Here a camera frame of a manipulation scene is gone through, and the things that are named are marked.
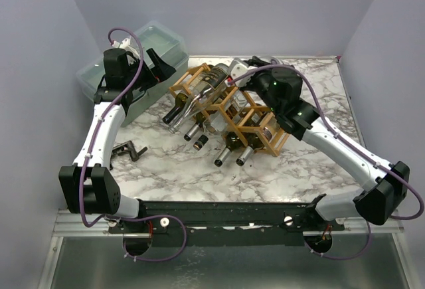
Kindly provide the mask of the tall clear glass bottle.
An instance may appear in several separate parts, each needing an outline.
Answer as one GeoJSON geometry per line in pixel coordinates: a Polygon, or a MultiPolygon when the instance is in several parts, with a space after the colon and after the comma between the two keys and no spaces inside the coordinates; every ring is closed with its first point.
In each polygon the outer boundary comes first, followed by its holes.
{"type": "Polygon", "coordinates": [[[201,80],[191,90],[182,112],[170,123],[169,131],[176,133],[179,128],[193,116],[202,112],[207,104],[226,87],[224,81],[228,78],[228,65],[219,63],[203,74],[201,80]]]}

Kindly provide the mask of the dark green wine bottle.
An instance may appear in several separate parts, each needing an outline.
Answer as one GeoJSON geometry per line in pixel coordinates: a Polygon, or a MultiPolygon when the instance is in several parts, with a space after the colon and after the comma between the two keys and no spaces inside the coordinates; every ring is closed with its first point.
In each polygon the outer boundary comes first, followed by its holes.
{"type": "Polygon", "coordinates": [[[189,70],[184,74],[182,81],[177,82],[171,87],[172,91],[179,90],[175,95],[174,107],[163,117],[163,122],[168,126],[170,123],[182,112],[185,103],[191,93],[191,90],[197,85],[197,83],[203,77],[203,74],[210,71],[213,66],[203,64],[198,66],[196,70],[193,70],[192,74],[189,74],[189,70]]]}

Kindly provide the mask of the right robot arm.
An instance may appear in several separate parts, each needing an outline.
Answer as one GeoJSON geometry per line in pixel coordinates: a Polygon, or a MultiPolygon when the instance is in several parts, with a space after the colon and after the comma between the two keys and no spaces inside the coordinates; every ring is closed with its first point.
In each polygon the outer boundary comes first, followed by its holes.
{"type": "Polygon", "coordinates": [[[383,225],[406,197],[409,167],[373,155],[301,97],[305,84],[292,66],[266,62],[257,57],[232,62],[230,75],[241,90],[255,92],[271,109],[281,129],[303,141],[341,166],[360,189],[339,195],[320,196],[305,214],[309,228],[318,231],[329,221],[362,217],[383,225]]]}

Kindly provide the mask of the green bottle silver capsule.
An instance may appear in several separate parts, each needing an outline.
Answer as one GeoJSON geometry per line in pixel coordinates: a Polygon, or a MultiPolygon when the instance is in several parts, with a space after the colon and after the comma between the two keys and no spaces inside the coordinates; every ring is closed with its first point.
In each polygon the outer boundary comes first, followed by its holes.
{"type": "Polygon", "coordinates": [[[236,164],[243,166],[255,153],[264,153],[278,157],[289,138],[289,134],[281,129],[275,115],[268,112],[257,122],[243,126],[242,133],[247,145],[236,159],[236,164]]]}

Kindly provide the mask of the green wine bottle brown label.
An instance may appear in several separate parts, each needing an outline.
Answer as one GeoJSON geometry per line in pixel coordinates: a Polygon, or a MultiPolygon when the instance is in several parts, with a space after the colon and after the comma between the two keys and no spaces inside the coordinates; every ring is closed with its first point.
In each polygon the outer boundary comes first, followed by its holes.
{"type": "Polygon", "coordinates": [[[203,122],[207,118],[203,114],[203,111],[212,105],[226,88],[227,85],[225,83],[222,83],[217,88],[213,88],[206,82],[201,82],[193,89],[181,118],[181,123],[184,123],[185,121],[191,120],[195,117],[195,123],[184,135],[184,139],[186,141],[189,142],[200,130],[203,129],[203,122]]]}

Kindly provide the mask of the green wine bottle white label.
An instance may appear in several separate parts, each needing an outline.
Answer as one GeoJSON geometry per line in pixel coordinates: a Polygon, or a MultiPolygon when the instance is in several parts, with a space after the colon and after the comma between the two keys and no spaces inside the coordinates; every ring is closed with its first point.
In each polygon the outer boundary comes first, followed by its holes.
{"type": "MultiPolygon", "coordinates": [[[[245,121],[243,126],[257,126],[263,117],[264,115],[262,112],[260,112],[259,114],[253,113],[251,117],[245,121]]],[[[242,143],[241,139],[235,132],[227,133],[225,143],[225,148],[214,161],[214,164],[217,167],[221,167],[232,152],[245,147],[245,145],[242,143]]]]}

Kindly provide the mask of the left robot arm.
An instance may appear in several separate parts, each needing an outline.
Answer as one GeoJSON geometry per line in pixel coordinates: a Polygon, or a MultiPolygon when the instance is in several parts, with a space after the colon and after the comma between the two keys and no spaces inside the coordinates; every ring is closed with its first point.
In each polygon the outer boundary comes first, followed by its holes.
{"type": "Polygon", "coordinates": [[[136,90],[146,91],[175,73],[149,48],[149,67],[135,53],[124,48],[104,52],[104,75],[94,95],[94,117],[80,153],[72,165],[60,168],[58,178],[71,213],[101,214],[124,218],[134,233],[147,225],[143,202],[122,195],[110,173],[114,142],[136,90]]]}

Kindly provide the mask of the clear bottle black cap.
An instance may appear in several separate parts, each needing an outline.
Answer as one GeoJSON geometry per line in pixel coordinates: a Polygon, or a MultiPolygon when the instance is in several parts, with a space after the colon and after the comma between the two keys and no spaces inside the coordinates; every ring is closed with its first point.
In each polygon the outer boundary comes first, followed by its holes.
{"type": "Polygon", "coordinates": [[[273,56],[261,56],[260,62],[258,63],[260,66],[266,66],[271,64],[284,64],[284,62],[273,56]]]}

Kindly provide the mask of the clear square liquor bottle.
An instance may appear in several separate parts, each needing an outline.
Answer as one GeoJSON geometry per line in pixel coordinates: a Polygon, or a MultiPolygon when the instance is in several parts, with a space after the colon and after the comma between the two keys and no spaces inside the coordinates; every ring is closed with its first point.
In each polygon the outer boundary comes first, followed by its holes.
{"type": "MultiPolygon", "coordinates": [[[[224,104],[224,111],[226,115],[233,121],[237,122],[240,119],[240,111],[247,105],[248,101],[237,90],[234,94],[230,95],[229,92],[222,92],[219,97],[214,101],[215,104],[221,104],[226,98],[229,99],[224,104]]],[[[210,114],[204,128],[208,132],[223,132],[228,129],[228,122],[225,117],[218,110],[210,114]]],[[[198,140],[193,144],[193,147],[199,151],[208,142],[209,138],[206,134],[201,135],[198,140]]]]}

